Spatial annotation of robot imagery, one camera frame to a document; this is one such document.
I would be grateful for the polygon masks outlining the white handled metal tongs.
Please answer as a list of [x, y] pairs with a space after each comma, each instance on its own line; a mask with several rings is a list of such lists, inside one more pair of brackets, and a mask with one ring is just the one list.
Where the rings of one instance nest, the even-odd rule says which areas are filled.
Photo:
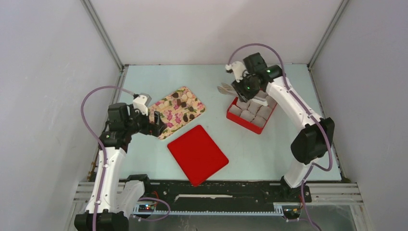
[[[221, 83], [221, 86], [217, 86], [218, 91], [221, 94], [225, 94], [225, 95], [231, 95], [231, 96], [235, 96], [235, 97], [239, 97], [239, 94], [235, 91], [235, 89], [226, 83]], [[252, 98], [250, 101], [253, 101], [255, 103], [258, 103], [262, 106], [268, 106], [268, 102], [266, 99], [264, 98], [260, 98], [258, 96], [255, 96], [254, 98]]]

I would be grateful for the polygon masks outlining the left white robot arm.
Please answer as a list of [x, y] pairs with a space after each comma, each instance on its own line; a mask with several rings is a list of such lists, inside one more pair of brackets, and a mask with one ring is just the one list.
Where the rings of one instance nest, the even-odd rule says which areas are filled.
[[117, 192], [120, 168], [132, 135], [159, 137], [166, 129], [160, 112], [153, 113], [153, 121], [147, 113], [147, 107], [138, 103], [115, 103], [108, 107], [105, 130], [97, 139], [99, 166], [93, 191], [84, 213], [77, 214], [74, 220], [78, 231], [127, 231], [137, 201], [151, 197], [147, 175], [128, 177], [123, 191]]

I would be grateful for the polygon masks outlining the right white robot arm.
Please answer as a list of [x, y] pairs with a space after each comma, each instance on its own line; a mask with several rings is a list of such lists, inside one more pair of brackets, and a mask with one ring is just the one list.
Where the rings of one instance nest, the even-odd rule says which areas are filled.
[[322, 170], [332, 169], [334, 121], [330, 117], [321, 117], [311, 109], [290, 84], [283, 65], [267, 65], [260, 53], [252, 54], [242, 62], [226, 64], [225, 69], [234, 74], [235, 80], [231, 85], [239, 100], [254, 101], [260, 91], [267, 93], [298, 130], [290, 146], [294, 160], [283, 176], [285, 184], [280, 187], [282, 199], [294, 200], [299, 195], [298, 187], [306, 181], [312, 168], [318, 166], [317, 161], [325, 154], [329, 155], [329, 165]]

